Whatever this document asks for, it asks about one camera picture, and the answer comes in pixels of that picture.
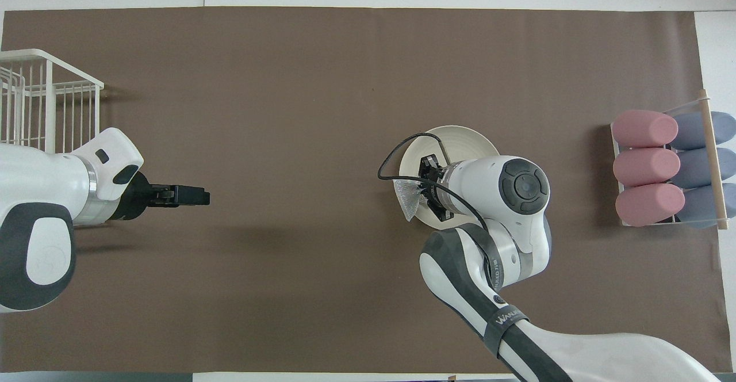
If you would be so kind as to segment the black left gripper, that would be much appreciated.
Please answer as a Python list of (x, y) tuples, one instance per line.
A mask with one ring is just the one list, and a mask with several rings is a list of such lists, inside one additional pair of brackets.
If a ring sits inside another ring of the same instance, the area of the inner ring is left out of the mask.
[[(178, 207), (209, 205), (210, 193), (205, 188), (186, 185), (151, 184), (144, 173), (137, 172), (122, 194), (112, 220), (132, 220), (141, 215), (147, 207)], [(174, 192), (172, 203), (160, 198), (159, 193)]]

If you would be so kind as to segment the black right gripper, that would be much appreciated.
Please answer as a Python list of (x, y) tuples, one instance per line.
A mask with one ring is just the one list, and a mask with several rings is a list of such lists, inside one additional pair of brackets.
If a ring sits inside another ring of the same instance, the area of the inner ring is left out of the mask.
[(421, 158), (419, 175), (420, 178), (426, 180), (421, 187), (423, 188), (421, 195), (425, 197), (428, 208), (439, 221), (452, 219), (454, 213), (442, 201), (442, 199), (447, 200), (449, 196), (447, 188), (441, 183), (444, 168), (439, 164), (435, 154)]

